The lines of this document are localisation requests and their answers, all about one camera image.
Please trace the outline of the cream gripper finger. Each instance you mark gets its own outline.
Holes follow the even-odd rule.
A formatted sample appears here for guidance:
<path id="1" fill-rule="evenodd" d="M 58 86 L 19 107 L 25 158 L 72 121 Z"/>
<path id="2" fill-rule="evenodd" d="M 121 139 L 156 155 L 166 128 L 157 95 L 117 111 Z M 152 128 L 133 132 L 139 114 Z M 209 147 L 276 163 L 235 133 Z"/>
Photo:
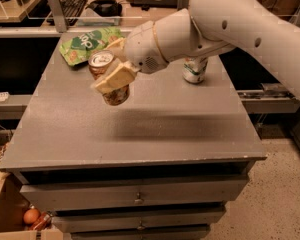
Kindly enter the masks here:
<path id="1" fill-rule="evenodd" d="M 118 58 L 121 62 L 126 60 L 126 55 L 124 53 L 125 41 L 125 38 L 119 38 L 105 48 L 105 58 L 107 62 L 111 62 L 116 58 Z"/>
<path id="2" fill-rule="evenodd" d="M 91 85 L 91 88 L 101 94 L 110 93 L 132 83 L 138 72 L 139 68 L 131 62 L 115 60 L 107 71 Z"/>

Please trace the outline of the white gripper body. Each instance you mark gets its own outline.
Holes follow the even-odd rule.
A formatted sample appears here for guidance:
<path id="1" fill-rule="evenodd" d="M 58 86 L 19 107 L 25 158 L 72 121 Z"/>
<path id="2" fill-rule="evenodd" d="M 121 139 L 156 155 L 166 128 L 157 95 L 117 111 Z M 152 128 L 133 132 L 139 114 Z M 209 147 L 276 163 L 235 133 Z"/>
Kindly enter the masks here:
<path id="1" fill-rule="evenodd" d="M 153 21 L 139 25 L 131 31 L 126 38 L 124 53 L 145 74 L 152 74 L 169 65 L 158 48 Z"/>

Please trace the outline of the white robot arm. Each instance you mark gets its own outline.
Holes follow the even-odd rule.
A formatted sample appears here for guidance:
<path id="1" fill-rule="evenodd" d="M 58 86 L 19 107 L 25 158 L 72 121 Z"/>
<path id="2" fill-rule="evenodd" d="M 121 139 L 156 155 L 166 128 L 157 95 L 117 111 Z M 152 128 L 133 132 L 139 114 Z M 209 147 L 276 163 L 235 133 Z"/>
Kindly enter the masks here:
<path id="1" fill-rule="evenodd" d="M 190 7 L 135 27 L 124 61 L 93 87 L 105 94 L 137 73 L 152 74 L 186 57 L 210 57 L 238 47 L 257 60 L 300 101 L 300 28 L 257 0 L 190 0 Z"/>

